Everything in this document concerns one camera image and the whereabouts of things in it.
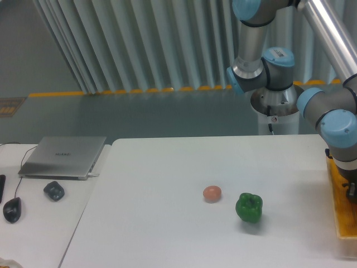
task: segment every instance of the blue joint cap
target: blue joint cap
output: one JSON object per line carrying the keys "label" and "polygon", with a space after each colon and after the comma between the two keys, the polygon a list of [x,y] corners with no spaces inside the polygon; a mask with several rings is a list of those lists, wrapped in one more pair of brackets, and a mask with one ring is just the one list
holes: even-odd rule
{"label": "blue joint cap", "polygon": [[295,65],[294,54],[284,47],[270,47],[263,57],[273,65],[280,67],[293,67]]}
{"label": "blue joint cap", "polygon": [[237,19],[247,21],[257,13],[260,2],[261,0],[233,0],[233,12]]}
{"label": "blue joint cap", "polygon": [[233,69],[231,67],[227,68],[227,77],[228,77],[229,84],[232,86],[236,94],[244,94],[244,91],[242,90],[239,83],[237,82],[237,79],[235,78]]}
{"label": "blue joint cap", "polygon": [[308,102],[310,101],[310,99],[319,92],[323,92],[323,90],[320,88],[309,88],[303,93],[301,93],[299,99],[297,99],[296,106],[299,109],[302,116],[304,116],[305,108]]}
{"label": "blue joint cap", "polygon": [[321,136],[328,145],[349,148],[357,143],[357,119],[345,110],[329,112],[321,120]]}

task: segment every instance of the robotic arm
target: robotic arm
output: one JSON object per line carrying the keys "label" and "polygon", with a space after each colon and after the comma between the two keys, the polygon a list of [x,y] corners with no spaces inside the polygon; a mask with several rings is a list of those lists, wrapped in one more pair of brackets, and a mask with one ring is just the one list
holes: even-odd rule
{"label": "robotic arm", "polygon": [[[288,6],[307,18],[343,81],[342,90],[325,94],[294,87],[294,57],[288,49],[272,47],[261,57],[267,26],[277,10]],[[238,57],[227,69],[233,89],[240,94],[257,89],[251,104],[267,116],[289,116],[298,108],[326,141],[348,181],[346,196],[357,203],[357,49],[338,15],[328,0],[233,0],[233,11],[242,22]]]}

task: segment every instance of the laptop lid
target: laptop lid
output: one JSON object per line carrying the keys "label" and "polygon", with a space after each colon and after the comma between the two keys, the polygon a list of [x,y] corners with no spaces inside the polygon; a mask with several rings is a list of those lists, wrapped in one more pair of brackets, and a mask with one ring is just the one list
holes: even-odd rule
{"label": "laptop lid", "polygon": [[44,137],[18,172],[28,178],[87,179],[106,137]]}

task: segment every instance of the yellow tray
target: yellow tray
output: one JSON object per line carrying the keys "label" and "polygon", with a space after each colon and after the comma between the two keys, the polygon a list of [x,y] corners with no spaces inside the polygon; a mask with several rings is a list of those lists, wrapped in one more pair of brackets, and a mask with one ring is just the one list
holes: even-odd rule
{"label": "yellow tray", "polygon": [[340,239],[357,240],[357,204],[348,201],[347,188],[342,187],[347,180],[339,174],[333,159],[327,157],[326,161],[334,199],[337,236]]}

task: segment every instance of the green bell pepper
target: green bell pepper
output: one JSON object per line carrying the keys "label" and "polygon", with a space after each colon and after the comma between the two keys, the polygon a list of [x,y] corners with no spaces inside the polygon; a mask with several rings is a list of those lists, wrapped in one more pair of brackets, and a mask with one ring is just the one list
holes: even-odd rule
{"label": "green bell pepper", "polygon": [[235,211],[245,222],[257,223],[262,217],[263,200],[255,194],[243,193],[240,195]]}

